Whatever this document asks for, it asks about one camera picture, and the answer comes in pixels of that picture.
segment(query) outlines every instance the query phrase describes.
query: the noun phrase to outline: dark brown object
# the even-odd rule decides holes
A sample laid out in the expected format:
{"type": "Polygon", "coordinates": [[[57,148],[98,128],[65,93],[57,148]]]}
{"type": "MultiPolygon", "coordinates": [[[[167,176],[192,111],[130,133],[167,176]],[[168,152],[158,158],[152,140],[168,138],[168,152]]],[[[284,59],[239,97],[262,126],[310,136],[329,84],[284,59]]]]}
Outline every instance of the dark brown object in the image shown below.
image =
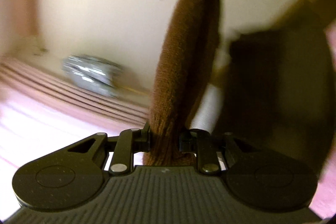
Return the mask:
{"type": "Polygon", "coordinates": [[[335,128],[335,79],[323,24],[303,6],[277,31],[230,46],[224,104],[212,136],[225,132],[301,160],[316,174],[335,128]]]}
{"type": "Polygon", "coordinates": [[[145,165],[190,165],[178,151],[178,137],[198,107],[219,44],[220,0],[179,0],[157,66],[150,125],[151,152],[145,165]]]}

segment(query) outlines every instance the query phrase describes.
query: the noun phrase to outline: brown knitted fabric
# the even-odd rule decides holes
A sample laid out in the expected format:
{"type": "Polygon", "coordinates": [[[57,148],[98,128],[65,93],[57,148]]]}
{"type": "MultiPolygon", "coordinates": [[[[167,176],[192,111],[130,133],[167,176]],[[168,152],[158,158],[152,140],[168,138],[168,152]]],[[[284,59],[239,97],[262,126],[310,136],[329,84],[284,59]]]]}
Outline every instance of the brown knitted fabric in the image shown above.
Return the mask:
{"type": "Polygon", "coordinates": [[[220,0],[179,0],[157,66],[150,126],[151,152],[145,165],[190,165],[191,154],[178,150],[185,126],[210,78],[219,44],[220,0]]]}

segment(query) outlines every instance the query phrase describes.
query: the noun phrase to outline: cream wall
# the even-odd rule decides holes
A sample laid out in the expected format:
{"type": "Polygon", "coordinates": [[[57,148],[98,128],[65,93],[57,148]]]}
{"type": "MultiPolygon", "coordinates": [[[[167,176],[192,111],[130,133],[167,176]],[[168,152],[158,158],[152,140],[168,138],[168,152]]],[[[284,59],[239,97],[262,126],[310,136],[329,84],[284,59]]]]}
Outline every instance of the cream wall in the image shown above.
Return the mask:
{"type": "MultiPolygon", "coordinates": [[[[266,27],[295,0],[223,0],[221,32],[266,27]]],[[[89,53],[130,68],[128,84],[151,89],[176,0],[39,0],[41,31],[57,73],[61,58],[89,53]]]]}

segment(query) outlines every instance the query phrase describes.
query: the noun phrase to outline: pink carpet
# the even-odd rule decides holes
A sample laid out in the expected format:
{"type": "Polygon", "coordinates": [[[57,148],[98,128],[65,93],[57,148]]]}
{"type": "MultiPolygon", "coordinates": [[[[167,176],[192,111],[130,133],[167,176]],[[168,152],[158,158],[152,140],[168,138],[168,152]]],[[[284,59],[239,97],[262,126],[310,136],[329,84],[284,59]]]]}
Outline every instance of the pink carpet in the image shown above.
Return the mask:
{"type": "MultiPolygon", "coordinates": [[[[83,122],[5,85],[0,86],[0,95],[0,220],[19,209],[11,180],[20,166],[96,132],[120,133],[119,124],[102,128],[83,122]]],[[[134,162],[142,164],[140,153],[134,162]]],[[[321,218],[336,213],[336,153],[328,160],[310,208],[321,218]]]]}

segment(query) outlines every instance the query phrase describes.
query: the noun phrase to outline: silver rivet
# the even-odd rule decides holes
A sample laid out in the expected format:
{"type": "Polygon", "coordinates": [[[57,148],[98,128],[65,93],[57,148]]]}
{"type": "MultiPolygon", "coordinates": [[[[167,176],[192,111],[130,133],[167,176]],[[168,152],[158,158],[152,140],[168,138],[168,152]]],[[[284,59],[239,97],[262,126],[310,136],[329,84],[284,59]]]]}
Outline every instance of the silver rivet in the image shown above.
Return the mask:
{"type": "Polygon", "coordinates": [[[202,169],[204,172],[212,173],[217,172],[219,170],[219,167],[216,164],[204,164],[202,169]]]}
{"type": "Polygon", "coordinates": [[[125,164],[113,164],[110,169],[112,172],[120,173],[125,172],[127,170],[127,166],[125,164]]]}

